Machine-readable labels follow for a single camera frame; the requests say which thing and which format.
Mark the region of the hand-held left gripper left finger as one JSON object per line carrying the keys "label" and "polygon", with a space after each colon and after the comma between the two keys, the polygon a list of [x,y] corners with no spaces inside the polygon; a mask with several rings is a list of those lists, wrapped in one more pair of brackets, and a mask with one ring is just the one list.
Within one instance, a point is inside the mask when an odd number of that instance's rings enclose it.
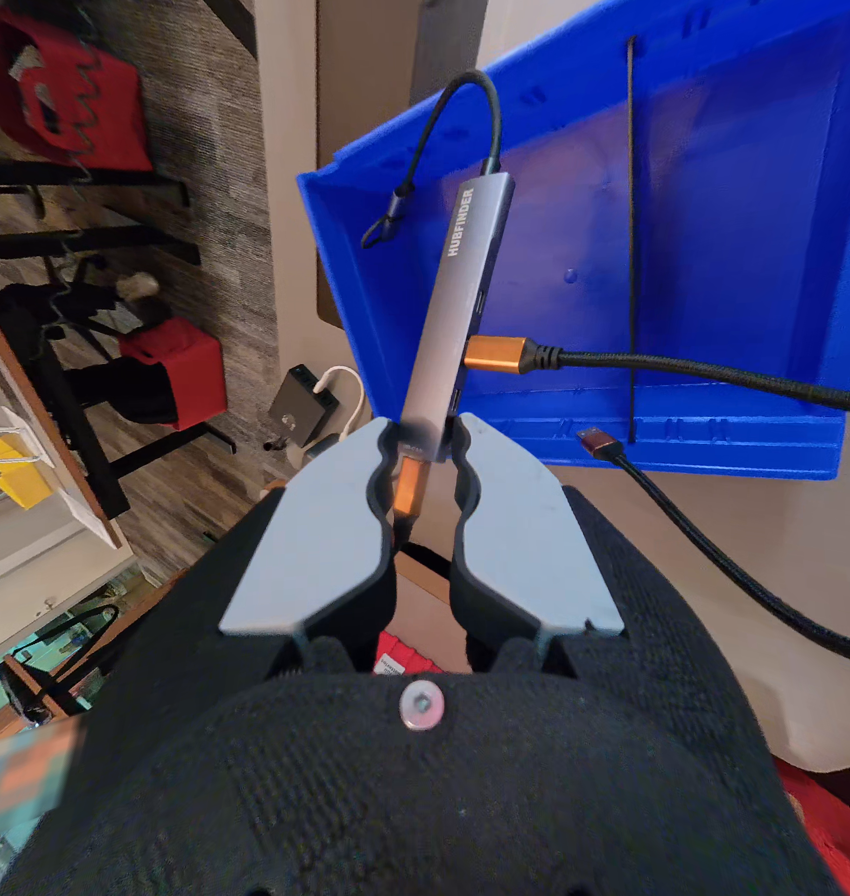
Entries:
{"label": "hand-held left gripper left finger", "polygon": [[218,628],[233,636],[377,643],[396,610],[396,425],[376,418],[286,485]]}

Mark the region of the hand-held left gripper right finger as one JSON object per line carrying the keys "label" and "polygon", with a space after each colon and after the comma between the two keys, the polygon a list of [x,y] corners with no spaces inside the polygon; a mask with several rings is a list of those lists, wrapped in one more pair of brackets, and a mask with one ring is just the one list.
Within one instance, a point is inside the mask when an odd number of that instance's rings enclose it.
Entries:
{"label": "hand-held left gripper right finger", "polygon": [[515,638],[615,637],[624,622],[554,474],[470,412],[454,420],[460,509],[450,572],[453,616],[491,651]]}

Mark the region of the grey usb hub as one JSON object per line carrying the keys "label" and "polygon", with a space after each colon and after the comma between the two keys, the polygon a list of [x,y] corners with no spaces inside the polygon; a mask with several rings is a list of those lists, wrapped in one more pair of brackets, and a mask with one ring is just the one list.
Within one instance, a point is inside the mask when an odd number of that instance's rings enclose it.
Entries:
{"label": "grey usb hub", "polygon": [[400,414],[399,445],[419,462],[441,462],[466,374],[463,357],[481,322],[511,207],[506,172],[464,181],[453,206]]}

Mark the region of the blue plastic bin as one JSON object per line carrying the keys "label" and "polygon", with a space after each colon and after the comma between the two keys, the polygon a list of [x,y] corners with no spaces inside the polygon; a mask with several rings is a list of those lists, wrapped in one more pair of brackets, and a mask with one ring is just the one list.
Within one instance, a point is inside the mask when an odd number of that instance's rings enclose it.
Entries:
{"label": "blue plastic bin", "polygon": [[[635,351],[850,389],[850,2],[606,2],[486,68],[515,192],[482,332]],[[486,157],[460,89],[398,234],[364,250],[433,98],[297,178],[376,416],[399,421],[453,199]],[[546,465],[594,466],[599,427],[651,471],[831,480],[846,415],[704,380],[568,368],[471,372],[470,412]]]}

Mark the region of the cardboard box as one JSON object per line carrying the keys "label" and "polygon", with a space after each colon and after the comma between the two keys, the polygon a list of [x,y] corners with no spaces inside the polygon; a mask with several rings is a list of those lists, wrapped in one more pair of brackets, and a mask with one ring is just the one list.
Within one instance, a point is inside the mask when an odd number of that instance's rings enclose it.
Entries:
{"label": "cardboard box", "polygon": [[394,563],[397,603],[387,633],[444,672],[469,674],[466,633],[450,608],[449,581],[405,553]]}

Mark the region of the black power adapter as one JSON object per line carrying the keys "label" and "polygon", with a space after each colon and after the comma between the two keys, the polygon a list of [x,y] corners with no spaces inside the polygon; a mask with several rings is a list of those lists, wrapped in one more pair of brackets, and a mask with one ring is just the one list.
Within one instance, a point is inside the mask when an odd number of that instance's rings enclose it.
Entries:
{"label": "black power adapter", "polygon": [[273,434],[265,451],[281,451],[290,443],[302,449],[322,434],[340,403],[328,388],[316,392],[317,382],[305,364],[287,371],[269,409]]}

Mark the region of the red plastic bin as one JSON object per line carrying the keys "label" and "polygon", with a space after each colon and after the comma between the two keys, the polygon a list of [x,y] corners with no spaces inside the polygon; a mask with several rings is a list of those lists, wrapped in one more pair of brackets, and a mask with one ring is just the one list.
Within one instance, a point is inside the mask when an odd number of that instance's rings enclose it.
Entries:
{"label": "red plastic bin", "polygon": [[147,329],[122,333],[117,342],[122,357],[164,367],[176,406],[176,420],[170,424],[174,431],[228,411],[220,343],[187,319],[174,316]]}
{"label": "red plastic bin", "polygon": [[68,31],[0,7],[0,129],[55,164],[150,172],[140,75]]}
{"label": "red plastic bin", "polygon": [[850,895],[850,807],[804,770],[779,758],[774,763],[809,839],[844,894]]}
{"label": "red plastic bin", "polygon": [[434,662],[409,647],[400,638],[383,631],[376,645],[373,674],[379,676],[414,676],[441,674]]}

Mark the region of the wooden table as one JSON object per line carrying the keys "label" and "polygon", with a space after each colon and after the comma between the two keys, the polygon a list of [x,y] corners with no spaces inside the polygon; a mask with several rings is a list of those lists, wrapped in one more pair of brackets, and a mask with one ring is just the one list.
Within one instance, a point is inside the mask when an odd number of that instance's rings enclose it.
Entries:
{"label": "wooden table", "polygon": [[47,387],[38,389],[19,346],[0,326],[0,438],[7,439],[19,453],[0,458],[0,466],[36,467],[49,496],[61,499],[75,525],[113,549],[125,546],[121,532],[93,491],[83,462],[64,436],[57,414],[46,402]]}

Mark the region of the yellow plastic bin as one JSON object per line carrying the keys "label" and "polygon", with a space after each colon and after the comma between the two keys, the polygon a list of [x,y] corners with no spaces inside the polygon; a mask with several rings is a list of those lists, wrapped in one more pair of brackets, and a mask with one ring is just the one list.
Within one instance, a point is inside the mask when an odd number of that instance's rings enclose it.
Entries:
{"label": "yellow plastic bin", "polygon": [[0,491],[28,510],[49,499],[54,490],[34,454],[22,449],[13,437],[0,435]]}

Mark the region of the black bin divider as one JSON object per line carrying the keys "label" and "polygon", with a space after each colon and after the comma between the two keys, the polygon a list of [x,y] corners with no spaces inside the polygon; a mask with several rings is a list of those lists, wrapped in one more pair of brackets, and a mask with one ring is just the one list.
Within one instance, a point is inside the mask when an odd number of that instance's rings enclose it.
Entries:
{"label": "black bin divider", "polygon": [[625,45],[626,61],[626,135],[628,173],[628,330],[629,354],[638,348],[639,296],[641,285],[639,251],[639,160],[636,133],[635,60],[638,47],[636,35],[630,36]]}

